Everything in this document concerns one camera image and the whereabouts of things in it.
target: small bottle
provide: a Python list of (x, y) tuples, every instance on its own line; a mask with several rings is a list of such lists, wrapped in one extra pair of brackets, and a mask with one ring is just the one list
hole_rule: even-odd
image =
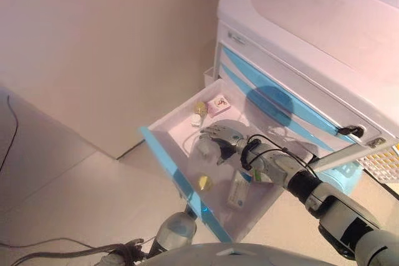
[(200, 191), (209, 191), (212, 188), (212, 179), (205, 173), (200, 173), (198, 177), (198, 187)]
[(200, 127), (207, 113), (206, 104), (204, 102), (197, 102), (194, 106), (194, 114), (191, 116), (191, 126)]

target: open drawer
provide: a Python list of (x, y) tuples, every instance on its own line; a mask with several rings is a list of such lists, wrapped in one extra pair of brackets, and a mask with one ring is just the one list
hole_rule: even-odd
[[(239, 156), (234, 154), (223, 164), (216, 163), (206, 174), (211, 178), (213, 187), (206, 192), (198, 189), (199, 174), (203, 172), (200, 163), (190, 159), (200, 129), (191, 126), (190, 118), (195, 103), (207, 102), (222, 94), (230, 102), (231, 108), (214, 118), (205, 118), (203, 127), (221, 122), (241, 132), (243, 135), (266, 133), (281, 146), (289, 148), (303, 159), (311, 157), (300, 140), (303, 138), (265, 115), (237, 86), (219, 79), (193, 96), (187, 102), (156, 121), (142, 133), (158, 158), (171, 176), (181, 194), (199, 218), (214, 232), (222, 242), (239, 242), (280, 196), (282, 188), (272, 183), (252, 183), (248, 197), (241, 210), (227, 205), (228, 192), (234, 169), (240, 166)], [(271, 136), (270, 128), (284, 130), (283, 137)]]

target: blue drawer stripe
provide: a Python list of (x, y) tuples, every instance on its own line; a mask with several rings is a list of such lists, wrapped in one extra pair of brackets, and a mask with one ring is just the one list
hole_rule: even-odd
[(195, 214), (202, 219), (202, 221), (212, 230), (221, 242), (232, 242), (233, 240), (220, 225), (209, 207), (207, 207), (201, 200), (198, 193), (192, 188), (191, 184), (178, 169), (176, 163), (165, 151), (157, 138), (147, 127), (141, 127), (140, 131), (163, 168), (172, 177), (174, 182), (179, 185), (180, 191), (184, 194), (187, 203)]
[(299, 100), (295, 95), (282, 88), (279, 84), (275, 83), (275, 81), (271, 80), (268, 76), (254, 68), (244, 59), (240, 58), (233, 51), (226, 47), (223, 47), (223, 50), (240, 72), (247, 77), (262, 94), (265, 94), (266, 97), (270, 98), (288, 112), (297, 115), (299, 118), (318, 127), (319, 129), (349, 143), (353, 143), (353, 140), (348, 136), (337, 135), (337, 127), (324, 116), (315, 112), (302, 100)]
[(303, 136), (310, 142), (319, 147), (333, 152), (334, 150), (330, 148), (323, 141), (319, 140), (317, 137), (312, 135), (309, 131), (307, 131), (304, 127), (298, 124), (296, 121), (291, 120), (289, 116), (285, 113), (281, 112), (276, 108), (274, 104), (272, 104), (267, 98), (263, 97), (259, 92), (253, 90), (248, 84), (242, 81), (233, 71), (228, 69), (225, 65), (222, 64), (223, 70), (227, 73), (227, 75), (231, 78), (231, 80), (243, 91), (243, 93), (250, 99), (260, 110), (262, 110), (266, 115), (271, 117), (273, 120), (278, 122), (280, 125), (291, 129), (293, 132)]

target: wire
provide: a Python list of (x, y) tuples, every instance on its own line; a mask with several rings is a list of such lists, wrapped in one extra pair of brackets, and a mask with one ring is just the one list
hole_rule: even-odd
[(8, 106), (8, 108), (10, 109), (10, 112), (12, 113), (12, 115), (13, 115), (13, 117), (14, 117), (14, 119), (15, 119), (16, 127), (15, 127), (14, 134), (12, 135), (10, 145), (8, 146), (8, 149), (7, 149), (7, 151), (6, 151), (6, 155), (4, 156), (4, 159), (3, 159), (2, 162), (1, 162), (0, 173), (1, 173), (2, 167), (3, 167), (4, 164), (6, 163), (6, 159), (7, 159), (8, 153), (10, 152), (10, 149), (11, 149), (11, 147), (12, 147), (12, 144), (14, 143), (14, 139), (15, 139), (15, 136), (17, 135), (18, 128), (19, 128), (18, 117), (17, 117), (17, 115), (15, 114), (15, 111), (12, 109), (12, 106), (11, 106), (11, 104), (10, 104), (10, 95), (7, 96), (7, 106)]
[(270, 143), (273, 144), (274, 146), (278, 147), (279, 149), (282, 149), (282, 146), (278, 145), (277, 143), (275, 143), (274, 141), (272, 141), (270, 138), (268, 138), (268, 137), (266, 137), (266, 136), (264, 136), (264, 135), (261, 135), (261, 134), (253, 134), (253, 135), (251, 135), (251, 136), (248, 138), (248, 142), (247, 142), (247, 143), (249, 143), (249, 142), (251, 141), (251, 139), (253, 139), (254, 137), (257, 137), (257, 136), (263, 137), (265, 140), (267, 140), (268, 142), (270, 142)]
[(144, 242), (142, 242), (142, 243), (138, 243), (138, 245), (146, 244), (146, 243), (148, 243), (149, 241), (153, 240), (154, 238), (155, 238), (155, 236), (152, 237), (152, 238), (149, 238), (148, 240), (146, 240), (146, 241), (144, 241)]
[[(303, 167), (305, 167), (306, 169), (308, 169), (317, 179), (319, 178), (318, 175), (316, 174), (316, 172), (309, 166), (308, 163), (306, 163), (303, 159), (299, 158), (297, 155), (295, 155), (293, 152), (289, 151), (287, 148), (283, 148), (282, 146), (278, 145), (277, 143), (275, 143), (274, 141), (272, 141), (270, 138), (262, 135), (262, 134), (253, 134), (248, 138), (247, 143), (249, 143), (251, 141), (251, 139), (253, 139), (254, 137), (263, 137), (265, 140), (267, 140), (268, 142), (272, 143), (274, 146), (278, 147), (283, 153), (288, 154), (289, 156), (291, 156), (292, 158), (294, 158), (299, 164), (302, 164)], [(251, 163), (253, 161), (255, 161), (256, 159), (258, 159), (257, 156), (255, 157), (248, 165), (250, 166)]]
[(27, 245), (10, 245), (10, 244), (6, 244), (6, 243), (3, 243), (3, 242), (0, 242), (0, 247), (7, 247), (9, 249), (25, 249), (26, 247), (38, 246), (38, 245), (41, 245), (41, 244), (54, 242), (54, 241), (61, 241), (61, 240), (75, 242), (75, 243), (78, 243), (78, 244), (83, 245), (85, 247), (88, 247), (90, 249), (94, 249), (95, 248), (95, 247), (92, 247), (89, 244), (86, 244), (86, 243), (83, 243), (81, 241), (74, 240), (74, 239), (71, 239), (71, 238), (66, 238), (66, 237), (43, 240), (43, 241), (40, 241), (40, 242), (36, 242), (36, 243), (33, 243), (33, 244), (27, 244)]
[(280, 151), (280, 152), (284, 152), (282, 149), (269, 149), (269, 150), (265, 150), (263, 152), (260, 152), (258, 155), (256, 155), (249, 163), (248, 166), (250, 166), (255, 160), (257, 160), (260, 156), (268, 153), (268, 152), (272, 152), (272, 151)]
[(70, 258), (83, 257), (86, 255), (98, 254), (100, 252), (109, 252), (111, 250), (122, 251), (126, 266), (134, 265), (133, 257), (130, 251), (127, 249), (126, 245), (110, 244), (101, 247), (95, 247), (93, 249), (81, 250), (79, 252), (34, 252), (32, 254), (28, 254), (17, 259), (14, 263), (11, 264), (11, 266), (18, 266), (25, 261), (35, 258), (70, 259)]
[(285, 154), (288, 154), (290, 157), (294, 158), (300, 165), (302, 165), (306, 170), (308, 170), (310, 173), (312, 173), (317, 179), (319, 178), (316, 172), (301, 158), (299, 158), (297, 155), (294, 153), (291, 153), (287, 148), (281, 148), (281, 149), (269, 149), (265, 150), (263, 152), (260, 152), (258, 155), (256, 155), (249, 163), (248, 166), (250, 166), (255, 160), (257, 160), (260, 156), (271, 152), (271, 151), (280, 151)]

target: black cable on floor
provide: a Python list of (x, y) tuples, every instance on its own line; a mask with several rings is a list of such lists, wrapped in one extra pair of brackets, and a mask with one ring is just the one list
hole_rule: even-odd
[(14, 119), (15, 119), (16, 127), (15, 127), (14, 134), (12, 135), (10, 145), (8, 146), (8, 149), (7, 149), (7, 151), (6, 151), (6, 155), (4, 156), (4, 159), (3, 159), (2, 162), (1, 162), (1, 165), (0, 165), (0, 173), (1, 173), (1, 171), (2, 171), (2, 168), (3, 168), (4, 164), (6, 163), (8, 153), (10, 152), (10, 149), (11, 149), (12, 145), (14, 144), (14, 139), (15, 139), (15, 136), (17, 135), (18, 128), (19, 128), (18, 117), (17, 117), (15, 111), (12, 109), (12, 106), (11, 106), (11, 104), (10, 104), (10, 96), (9, 96), (9, 95), (7, 96), (7, 106), (8, 106), (8, 108), (10, 109), (10, 112), (12, 113), (12, 115), (13, 115), (13, 117), (14, 117)]
[(35, 258), (50, 258), (50, 259), (71, 259), (77, 257), (83, 257), (86, 255), (98, 254), (101, 252), (110, 252), (111, 250), (118, 250), (123, 253), (123, 259), (125, 260), (126, 266), (132, 266), (133, 257), (129, 249), (124, 244), (110, 244), (101, 247), (95, 247), (93, 249), (81, 250), (79, 252), (34, 252), (32, 254), (25, 255), (17, 259), (11, 266), (18, 266), (25, 261)]
[(95, 247), (93, 247), (93, 246), (91, 246), (89, 244), (83, 243), (83, 242), (75, 240), (75, 239), (66, 238), (66, 237), (43, 240), (43, 241), (40, 241), (40, 242), (27, 244), (27, 245), (11, 245), (11, 244), (7, 244), (7, 243), (4, 243), (4, 242), (0, 242), (0, 247), (6, 247), (8, 249), (25, 249), (26, 247), (33, 247), (33, 246), (38, 246), (38, 245), (49, 243), (49, 242), (62, 241), (62, 240), (74, 242), (74, 243), (83, 245), (85, 247), (88, 247), (90, 249), (94, 249), (95, 248)]

